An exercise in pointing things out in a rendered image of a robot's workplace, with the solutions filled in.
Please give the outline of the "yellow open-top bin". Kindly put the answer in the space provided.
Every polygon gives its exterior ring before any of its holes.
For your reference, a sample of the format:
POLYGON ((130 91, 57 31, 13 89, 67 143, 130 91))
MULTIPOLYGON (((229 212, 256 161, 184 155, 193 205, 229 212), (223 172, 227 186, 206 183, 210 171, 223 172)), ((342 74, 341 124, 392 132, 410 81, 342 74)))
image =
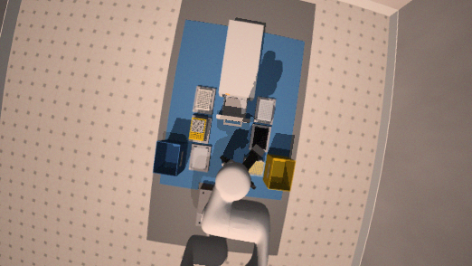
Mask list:
POLYGON ((265 183, 266 187, 268 189, 290 192, 295 170, 295 164, 296 161, 289 157, 267 154, 263 176, 263 182, 265 183))

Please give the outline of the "blue bench mat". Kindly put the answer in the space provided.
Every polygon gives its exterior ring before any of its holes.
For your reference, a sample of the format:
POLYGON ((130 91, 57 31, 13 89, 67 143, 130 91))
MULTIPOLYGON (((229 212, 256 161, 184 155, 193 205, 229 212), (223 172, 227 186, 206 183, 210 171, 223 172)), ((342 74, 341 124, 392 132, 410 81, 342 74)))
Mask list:
POLYGON ((221 156, 243 163, 249 156, 252 124, 271 128, 267 154, 288 157, 291 145, 305 42, 263 33, 259 71, 253 101, 248 100, 241 127, 223 125, 224 97, 219 88, 228 26, 185 20, 165 139, 188 142, 184 171, 178 176, 160 176, 160 184, 198 190, 199 183, 215 183, 222 168, 221 156), (216 89, 212 115, 193 112, 196 86, 216 89), (276 99, 273 125, 254 121, 257 97, 276 99), (212 118, 209 143, 189 141, 192 115, 212 118), (211 146, 208 173, 189 170, 191 145, 211 146))

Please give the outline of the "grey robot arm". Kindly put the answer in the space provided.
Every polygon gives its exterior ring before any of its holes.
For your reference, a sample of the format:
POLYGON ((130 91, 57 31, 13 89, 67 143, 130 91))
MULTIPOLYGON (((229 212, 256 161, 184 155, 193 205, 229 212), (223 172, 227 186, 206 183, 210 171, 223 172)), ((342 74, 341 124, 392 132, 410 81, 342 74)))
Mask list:
POLYGON ((250 190, 249 170, 264 152, 256 144, 243 163, 222 163, 201 217, 207 236, 189 238, 180 266, 222 266, 228 257, 226 238, 255 242, 245 266, 268 266, 269 210, 263 203, 242 199, 250 190))

